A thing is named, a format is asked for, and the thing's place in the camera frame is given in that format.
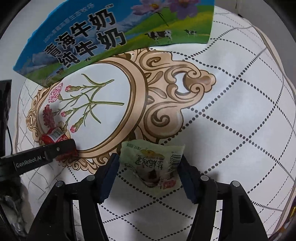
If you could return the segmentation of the small red snack packet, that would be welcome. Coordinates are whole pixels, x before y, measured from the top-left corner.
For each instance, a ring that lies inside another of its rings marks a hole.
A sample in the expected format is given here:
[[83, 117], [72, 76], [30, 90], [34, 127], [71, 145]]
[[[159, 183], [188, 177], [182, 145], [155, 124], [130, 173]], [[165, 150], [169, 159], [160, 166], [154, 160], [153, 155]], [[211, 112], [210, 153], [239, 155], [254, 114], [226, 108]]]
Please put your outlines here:
[[51, 128], [46, 134], [41, 136], [41, 140], [50, 148], [50, 156], [57, 161], [77, 157], [76, 143], [72, 138], [68, 138], [60, 127]]

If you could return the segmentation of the green snack packet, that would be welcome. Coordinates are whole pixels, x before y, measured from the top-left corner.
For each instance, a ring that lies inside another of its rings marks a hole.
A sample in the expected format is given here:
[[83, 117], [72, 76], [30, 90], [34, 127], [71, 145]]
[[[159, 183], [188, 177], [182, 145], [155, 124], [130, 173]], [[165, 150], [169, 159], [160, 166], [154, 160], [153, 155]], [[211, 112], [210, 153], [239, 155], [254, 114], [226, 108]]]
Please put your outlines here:
[[177, 168], [185, 146], [163, 146], [145, 140], [121, 143], [119, 161], [141, 181], [152, 195], [167, 194], [180, 188]]

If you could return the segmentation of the white floral quilt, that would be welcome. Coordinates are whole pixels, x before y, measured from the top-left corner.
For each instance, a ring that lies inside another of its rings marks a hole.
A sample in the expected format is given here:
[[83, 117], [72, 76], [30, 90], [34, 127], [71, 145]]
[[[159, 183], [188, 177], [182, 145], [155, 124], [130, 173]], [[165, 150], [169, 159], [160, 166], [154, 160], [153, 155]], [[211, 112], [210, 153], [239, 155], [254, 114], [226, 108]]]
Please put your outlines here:
[[295, 197], [295, 90], [269, 39], [219, 7], [207, 45], [135, 49], [49, 88], [26, 80], [18, 117], [18, 151], [41, 144], [49, 123], [82, 150], [22, 177], [28, 222], [56, 181], [82, 180], [135, 138], [185, 146], [202, 174], [240, 182], [268, 237]]

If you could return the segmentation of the cardboard milk box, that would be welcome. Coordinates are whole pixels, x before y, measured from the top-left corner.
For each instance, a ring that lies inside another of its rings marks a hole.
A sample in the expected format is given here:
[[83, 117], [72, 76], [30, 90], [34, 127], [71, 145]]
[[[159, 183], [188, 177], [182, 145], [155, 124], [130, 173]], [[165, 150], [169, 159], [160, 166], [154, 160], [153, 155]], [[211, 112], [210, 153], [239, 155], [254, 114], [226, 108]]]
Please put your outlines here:
[[214, 1], [65, 1], [28, 39], [14, 71], [48, 87], [99, 60], [209, 41]]

